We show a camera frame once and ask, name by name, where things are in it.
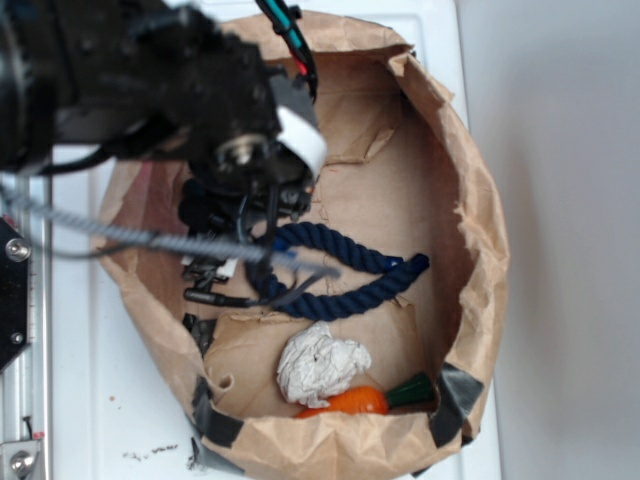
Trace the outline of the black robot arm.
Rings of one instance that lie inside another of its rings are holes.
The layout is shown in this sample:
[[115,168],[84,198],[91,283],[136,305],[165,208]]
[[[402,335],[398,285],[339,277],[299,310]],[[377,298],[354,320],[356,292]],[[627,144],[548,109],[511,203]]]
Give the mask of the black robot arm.
[[298,72],[268,65],[254,43],[223,31],[193,4],[162,1],[5,1],[1,5],[1,168],[53,176],[109,159],[184,160],[192,172],[181,238],[108,226],[11,190],[11,207],[108,239],[192,262],[186,299],[246,308],[212,291],[242,259],[263,274],[281,218],[297,219],[327,156],[314,110],[317,70],[281,1],[261,10]]

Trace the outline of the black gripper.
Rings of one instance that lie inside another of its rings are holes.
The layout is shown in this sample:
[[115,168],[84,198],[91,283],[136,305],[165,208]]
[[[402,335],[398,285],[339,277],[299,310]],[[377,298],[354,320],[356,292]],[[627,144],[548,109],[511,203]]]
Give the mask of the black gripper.
[[[266,232],[259,246],[273,247],[278,220],[297,220],[310,208],[314,174],[303,160],[286,147],[265,153],[260,149],[246,155],[220,154],[211,163],[189,162],[191,178],[182,186],[179,219],[197,240],[224,240],[252,245],[255,225],[265,222]],[[222,255],[193,256],[186,260],[182,277],[193,282],[184,299],[205,305],[270,305],[284,294],[232,297],[214,293],[214,283],[226,283],[233,273],[223,270],[236,259]]]

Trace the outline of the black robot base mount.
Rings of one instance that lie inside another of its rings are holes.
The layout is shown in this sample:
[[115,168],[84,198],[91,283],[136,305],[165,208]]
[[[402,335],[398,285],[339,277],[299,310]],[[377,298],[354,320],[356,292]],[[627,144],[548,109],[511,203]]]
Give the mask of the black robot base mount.
[[1,373],[26,348],[29,334],[29,242],[6,216],[1,217]]

